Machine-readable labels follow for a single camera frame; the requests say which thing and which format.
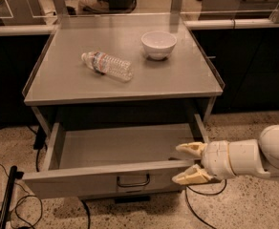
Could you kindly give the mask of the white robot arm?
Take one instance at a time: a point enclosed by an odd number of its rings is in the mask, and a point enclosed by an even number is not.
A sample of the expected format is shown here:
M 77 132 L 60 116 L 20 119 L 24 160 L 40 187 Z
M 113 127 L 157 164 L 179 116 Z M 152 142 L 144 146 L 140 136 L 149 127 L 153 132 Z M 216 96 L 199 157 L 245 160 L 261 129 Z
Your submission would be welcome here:
M 279 181 L 279 125 L 266 127 L 259 139 L 191 142 L 178 145 L 176 150 L 200 160 L 200 164 L 172 177 L 172 181 L 180 185 L 239 176 Z

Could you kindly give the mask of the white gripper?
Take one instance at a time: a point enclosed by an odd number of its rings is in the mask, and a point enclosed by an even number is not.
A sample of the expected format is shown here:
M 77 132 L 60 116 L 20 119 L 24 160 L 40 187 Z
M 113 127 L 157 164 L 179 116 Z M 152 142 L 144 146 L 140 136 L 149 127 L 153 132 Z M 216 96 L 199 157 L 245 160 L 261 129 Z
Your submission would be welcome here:
M 176 147 L 178 152 L 185 152 L 195 158 L 202 158 L 204 168 L 195 164 L 184 172 L 172 177 L 172 181 L 180 185 L 204 184 L 212 178 L 218 180 L 234 178 L 229 159 L 229 143 L 213 141 L 208 145 L 202 142 L 183 143 Z

